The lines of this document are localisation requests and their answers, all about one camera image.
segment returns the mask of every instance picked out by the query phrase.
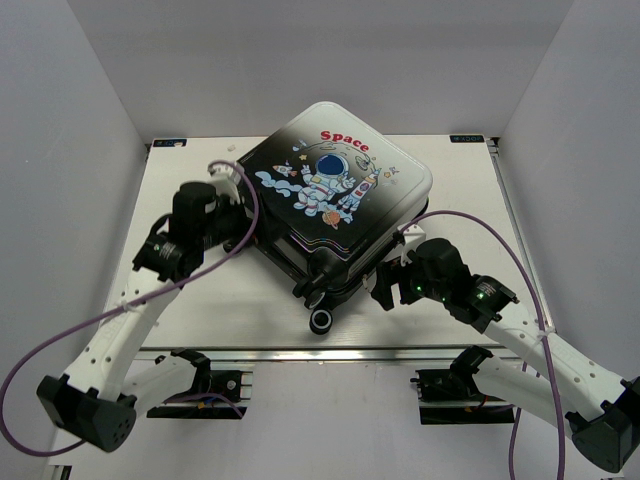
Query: white table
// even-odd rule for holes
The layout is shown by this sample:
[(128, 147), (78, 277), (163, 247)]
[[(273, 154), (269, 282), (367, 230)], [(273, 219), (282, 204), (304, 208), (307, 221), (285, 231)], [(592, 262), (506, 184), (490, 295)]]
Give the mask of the white table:
[[(391, 139), (433, 172), (430, 210), (477, 215), (516, 246), (485, 144), (452, 144), (446, 136)], [(260, 140), (189, 139), (183, 148), (151, 150), (112, 301), (151, 223), (170, 210), (180, 183), (206, 179), (211, 160), (237, 159)], [(437, 218), (423, 227), (430, 237), (450, 239), (472, 272), (500, 279), (530, 303), (506, 252), (479, 226)], [(205, 265), (221, 255), (220, 249), (207, 253)], [(421, 426), (409, 385), (416, 369), (446, 368), (463, 346), (489, 344), (487, 339), (458, 324), (441, 305), (421, 301), (385, 313), (363, 291), (336, 310), (329, 334), (317, 337), (292, 288), (259, 252), (245, 251), (185, 288), (145, 342), (150, 351), (134, 362), (135, 370), (148, 368), (164, 348), (192, 346), (217, 359), (218, 368), (253, 370), (242, 421), (140, 419), (116, 452), (83, 446), (51, 464), (73, 465), (71, 480), (509, 478), (510, 425)], [(56, 447), (71, 441), (60, 432)], [(555, 478), (556, 452), (555, 429), (525, 414), (518, 479)], [(567, 444), (567, 480), (606, 476)]]
[[(454, 209), (477, 215), (517, 247), (484, 143), (454, 144), (448, 136), (390, 138), (433, 172), (430, 211)], [(236, 160), (261, 140), (191, 138), (185, 147), (151, 149), (110, 301), (118, 299), (151, 224), (171, 211), (171, 200), (180, 184), (206, 180), (210, 161)], [(457, 246), (472, 272), (499, 279), (525, 304), (529, 302), (524, 282), (507, 253), (482, 227), (454, 217), (429, 219), (422, 226), (429, 237), (445, 237)], [(223, 254), (221, 247), (207, 252), (204, 266)], [(395, 309), (385, 312), (363, 289), (334, 311), (334, 326), (328, 335), (319, 337), (309, 330), (310, 312), (293, 297), (293, 287), (293, 281), (260, 252), (244, 251), (220, 270), (187, 286), (164, 312), (144, 347), (305, 350), (490, 343), (434, 302), (408, 307), (396, 302)]]

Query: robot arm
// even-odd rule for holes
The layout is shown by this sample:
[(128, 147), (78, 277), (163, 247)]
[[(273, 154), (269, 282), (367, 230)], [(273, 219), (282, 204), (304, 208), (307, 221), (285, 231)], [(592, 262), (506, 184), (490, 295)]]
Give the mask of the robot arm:
[[(172, 290), (135, 306), (130, 302), (188, 278), (204, 260), (204, 251), (224, 241), (237, 241), (248, 220), (231, 167), (210, 168), (209, 183), (191, 182), (173, 198), (172, 213), (152, 227), (136, 255), (120, 302), (124, 313), (104, 321), (80, 355), (60, 378), (45, 377), (38, 397), (60, 428), (104, 451), (126, 440), (135, 420), (172, 395), (200, 393), (209, 359), (177, 350), (171, 357), (125, 381), (149, 331), (178, 296)], [(161, 231), (168, 224), (166, 231)]]
[[(556, 333), (540, 332), (512, 291), (494, 278), (471, 275), (447, 240), (425, 241), (416, 229), (405, 232), (402, 257), (377, 267), (372, 297), (389, 310), (391, 286), (398, 284), (401, 304), (421, 298), (442, 303), (456, 320), (509, 348), (546, 379), (541, 336), (547, 336), (574, 445), (598, 467), (619, 472), (640, 444), (640, 378), (625, 381)], [(488, 350), (470, 347), (450, 372), (469, 393), (495, 395), (557, 426), (549, 382), (507, 366)]]

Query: astronaut print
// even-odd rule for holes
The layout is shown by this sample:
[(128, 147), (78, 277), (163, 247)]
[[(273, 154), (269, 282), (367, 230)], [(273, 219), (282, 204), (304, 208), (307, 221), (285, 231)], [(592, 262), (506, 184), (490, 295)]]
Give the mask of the astronaut print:
[[(322, 134), (324, 139), (330, 132)], [(290, 158), (272, 166), (275, 173), (257, 171), (255, 175), (263, 186), (291, 197), (293, 209), (337, 230), (342, 222), (354, 222), (358, 208), (378, 187), (381, 169), (376, 168), (375, 157), (366, 153), (368, 148), (340, 134), (312, 145), (300, 139), (292, 146)]]

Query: cartoon planet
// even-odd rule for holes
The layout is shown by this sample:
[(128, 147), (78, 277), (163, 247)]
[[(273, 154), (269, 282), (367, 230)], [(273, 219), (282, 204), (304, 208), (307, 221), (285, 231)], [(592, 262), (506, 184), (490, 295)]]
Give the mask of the cartoon planet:
[(338, 223), (340, 223), (340, 214), (335, 210), (326, 210), (322, 214), (322, 220), (327, 225), (331, 225), (335, 230), (338, 229)]

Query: astronaut helmet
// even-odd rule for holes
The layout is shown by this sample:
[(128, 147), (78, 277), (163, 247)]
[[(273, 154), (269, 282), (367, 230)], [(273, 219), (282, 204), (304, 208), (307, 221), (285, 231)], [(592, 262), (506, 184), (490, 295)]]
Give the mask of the astronaut helmet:
[(329, 153), (318, 159), (316, 172), (324, 177), (346, 177), (349, 175), (349, 163), (340, 155)]

